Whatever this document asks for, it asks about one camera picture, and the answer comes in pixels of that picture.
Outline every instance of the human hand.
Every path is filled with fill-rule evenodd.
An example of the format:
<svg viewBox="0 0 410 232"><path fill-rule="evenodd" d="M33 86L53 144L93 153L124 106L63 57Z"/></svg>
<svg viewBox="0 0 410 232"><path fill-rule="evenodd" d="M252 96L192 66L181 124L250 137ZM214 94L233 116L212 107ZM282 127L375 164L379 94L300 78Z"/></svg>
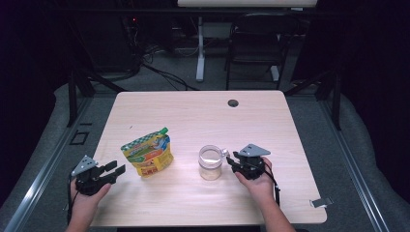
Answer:
<svg viewBox="0 0 410 232"><path fill-rule="evenodd" d="M262 159L266 163L265 170L272 174L272 163L264 157L262 157ZM262 205L267 201L275 201L274 183L266 173L263 173L255 180L247 180L247 178L245 178L244 175L242 175L240 172L235 172L235 175L238 178L239 182L241 182L241 184L248 189L253 200L258 205Z"/></svg>
<svg viewBox="0 0 410 232"><path fill-rule="evenodd" d="M75 188L75 180L71 182L70 187L73 212L66 231L87 231L93 221L100 201L108 193L111 184L104 185L96 194L91 196L79 193Z"/></svg>

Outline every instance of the wire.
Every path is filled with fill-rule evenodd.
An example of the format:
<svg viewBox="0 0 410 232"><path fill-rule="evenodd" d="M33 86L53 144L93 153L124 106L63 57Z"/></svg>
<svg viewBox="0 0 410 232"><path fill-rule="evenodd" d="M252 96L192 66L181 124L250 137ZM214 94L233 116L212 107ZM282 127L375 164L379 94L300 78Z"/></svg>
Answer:
<svg viewBox="0 0 410 232"><path fill-rule="evenodd" d="M194 51L191 52L191 53L189 53L189 54L186 54L186 53L184 53L184 52L181 51L181 50L184 50L184 49L186 49L186 50L188 50L188 49L194 49ZM175 50L177 50L180 55L188 57L188 56L194 55L194 54L199 50L199 46L193 47L193 48L177 48L177 49L175 49Z"/></svg>
<svg viewBox="0 0 410 232"><path fill-rule="evenodd" d="M271 172L268 172L266 170L266 168L264 170L262 170L260 167L258 167L256 165L253 165L251 163L248 163L248 162L246 162L245 164L258 169L259 171L262 171L262 172L266 173L269 176L269 178L271 178L272 182L274 182L275 200L276 200L278 206L280 206L280 197L279 197L280 188L278 186L277 181L274 178L274 175L272 174L273 173L272 168L266 162L264 162L264 163L265 163L265 166L267 166Z"/></svg>
<svg viewBox="0 0 410 232"><path fill-rule="evenodd" d="M120 80L130 79L131 77L135 76L137 73L138 73L137 70L132 70L132 71L128 71L127 73L124 73L123 75L119 75L119 76L115 76L115 77L107 77L107 76L103 76L102 74L101 74L101 76L104 79L107 79L111 82L116 82L116 81L120 81ZM88 77L88 79L90 81L97 81L97 80L93 79L92 77Z"/></svg>
<svg viewBox="0 0 410 232"><path fill-rule="evenodd" d="M168 83L169 83L172 87L174 87L175 90L178 90L178 91L179 91L179 89L178 89L175 85L173 85L173 84L171 83L171 81L174 81L174 82L176 82L176 83L178 83L178 84L181 84L181 85L185 86L185 91L188 91L189 89L192 89L192 90L195 90L195 91L199 91L199 89L194 88L194 87L192 87L192 86L189 86L189 85L187 84L187 82L185 82L185 80L183 80L181 77L178 77L178 76L175 75L175 74L172 74L172 73L169 73L169 72L164 72L164 71L161 71L161 70L157 70L157 69L155 69L154 67L148 66L148 65L146 65L146 64L144 64L144 63L142 63L141 66L147 68L148 70L150 70L150 71L152 71L152 72L154 72L154 73L160 74L166 81L168 81Z"/></svg>
<svg viewBox="0 0 410 232"><path fill-rule="evenodd" d="M70 220L72 220L72 214L73 214L73 201L72 201L72 174L69 174L69 182L67 184L67 199L69 201L69 210L67 211L67 224L70 223Z"/></svg>
<svg viewBox="0 0 410 232"><path fill-rule="evenodd" d="M150 47L150 49L149 50L146 50L145 51L145 54L142 56L142 58L144 59L144 61L146 62L146 63L149 63L149 64L152 64L152 63L154 63L154 54L156 53L156 52L159 52L159 51L161 51L160 50L160 47L158 46L158 45L153 45L152 47Z"/></svg>
<svg viewBox="0 0 410 232"><path fill-rule="evenodd" d="M75 201L76 197L78 196L78 194L79 194L79 190L77 191L77 193L74 196L74 199L73 199L73 202L72 202L73 205L74 205L74 201Z"/></svg>

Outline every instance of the table leg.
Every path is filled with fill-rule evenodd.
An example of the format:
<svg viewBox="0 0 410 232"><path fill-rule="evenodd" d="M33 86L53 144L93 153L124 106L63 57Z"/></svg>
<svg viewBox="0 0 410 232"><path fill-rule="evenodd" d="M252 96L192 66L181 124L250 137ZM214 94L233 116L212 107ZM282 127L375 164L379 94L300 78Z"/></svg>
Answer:
<svg viewBox="0 0 410 232"><path fill-rule="evenodd" d="M272 75L272 80L273 81L278 81L279 80L278 66L272 66L271 67L271 75Z"/></svg>
<svg viewBox="0 0 410 232"><path fill-rule="evenodd" d="M198 65L196 67L196 81L204 80L205 56L202 17L198 19Z"/></svg>

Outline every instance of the white desk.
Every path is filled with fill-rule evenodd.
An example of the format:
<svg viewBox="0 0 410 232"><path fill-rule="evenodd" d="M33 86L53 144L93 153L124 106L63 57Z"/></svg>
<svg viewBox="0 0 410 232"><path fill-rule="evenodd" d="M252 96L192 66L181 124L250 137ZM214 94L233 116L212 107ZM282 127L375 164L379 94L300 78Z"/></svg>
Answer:
<svg viewBox="0 0 410 232"><path fill-rule="evenodd" d="M179 7L188 8L314 8L317 0L178 0ZM198 19L198 64L196 81L204 80L205 55L202 17ZM271 69L278 77L278 69Z"/></svg>
<svg viewBox="0 0 410 232"><path fill-rule="evenodd" d="M178 0L179 7L286 7L314 8L317 0Z"/></svg>
<svg viewBox="0 0 410 232"><path fill-rule="evenodd" d="M239 105L231 107L229 100ZM174 161L141 178L120 148L147 133L168 127ZM249 143L271 151L267 158L280 192L280 206L291 223L321 223L320 198L283 93L280 91L138 92L118 95L94 159L118 160L127 171L100 203L92 226L255 225L263 218L226 160L215 181L198 172L205 145L232 154Z"/></svg>

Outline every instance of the silver metal bracket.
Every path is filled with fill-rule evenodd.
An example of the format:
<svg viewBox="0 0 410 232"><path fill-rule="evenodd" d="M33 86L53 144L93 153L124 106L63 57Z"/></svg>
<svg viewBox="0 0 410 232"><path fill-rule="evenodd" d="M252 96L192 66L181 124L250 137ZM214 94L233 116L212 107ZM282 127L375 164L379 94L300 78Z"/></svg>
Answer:
<svg viewBox="0 0 410 232"><path fill-rule="evenodd" d="M270 155L271 152L250 143L248 146L243 148L238 154L243 157L260 157Z"/></svg>
<svg viewBox="0 0 410 232"><path fill-rule="evenodd" d="M98 163L93 160L92 158L89 158L87 155L84 156L84 158L79 162L78 166L74 169L72 172L72 176L76 176L82 172L85 172L95 166L97 166Z"/></svg>
<svg viewBox="0 0 410 232"><path fill-rule="evenodd" d="M332 205L333 203L334 201L330 197L321 198L321 199L317 199L314 201L310 200L310 205L314 208L318 208L318 207L326 208L329 205Z"/></svg>

